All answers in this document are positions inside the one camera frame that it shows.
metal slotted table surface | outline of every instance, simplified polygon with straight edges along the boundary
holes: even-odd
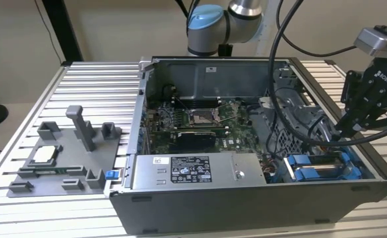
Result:
[[[302,64],[341,107],[344,72],[324,61]],[[114,168],[125,163],[134,96],[138,85],[137,63],[80,62],[61,67],[21,126],[0,154],[0,237],[118,237],[125,231],[104,195],[66,195],[6,198],[6,186],[28,157],[42,121],[70,127],[68,105],[81,105],[82,115],[94,125],[112,121],[122,129]],[[372,145],[387,161],[387,137]],[[387,237],[387,198],[360,205],[336,224],[214,232],[166,237]]]

small green circuit board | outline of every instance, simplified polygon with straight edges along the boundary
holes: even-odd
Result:
[[[177,133],[194,131],[213,132],[216,135],[214,146],[201,150],[201,152],[236,151],[237,153],[256,153],[258,157],[261,156],[262,148],[250,122],[248,122],[246,107],[237,102],[222,101],[217,108],[192,110],[194,113],[182,109],[165,109],[165,111],[172,112],[172,125],[157,130],[156,123],[150,123],[152,154],[197,153],[197,150],[170,150],[176,144]]]

blue latch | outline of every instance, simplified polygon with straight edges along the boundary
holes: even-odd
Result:
[[[105,173],[105,180],[117,180],[120,176],[120,171],[108,170]]]

power supply label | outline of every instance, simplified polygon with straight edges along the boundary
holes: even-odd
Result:
[[[208,156],[172,157],[170,169],[173,183],[212,182]]]

small blue part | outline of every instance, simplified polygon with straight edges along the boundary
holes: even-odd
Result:
[[[194,8],[190,22],[189,22],[189,29],[198,30],[220,20],[222,17],[222,8],[214,4],[205,4],[200,5]]]
[[[317,174],[317,171],[314,168],[301,168],[297,169],[294,172],[294,177],[297,181],[306,181],[310,179],[318,179],[320,175]]]
[[[289,156],[288,156],[288,163],[289,163],[290,166],[294,165],[294,158],[293,158],[293,155],[289,155]]]
[[[342,176],[345,180],[356,180],[361,177],[361,171],[357,167],[352,167],[350,172],[348,175]]]
[[[114,170],[108,170],[105,173],[105,180],[117,180],[120,172]]]
[[[294,159],[296,165],[310,165],[308,155],[290,155]]]
[[[341,155],[340,155],[340,158],[341,158],[341,160],[344,161],[345,164],[349,163],[350,159],[349,159],[349,156],[348,156],[346,153],[342,152]]]

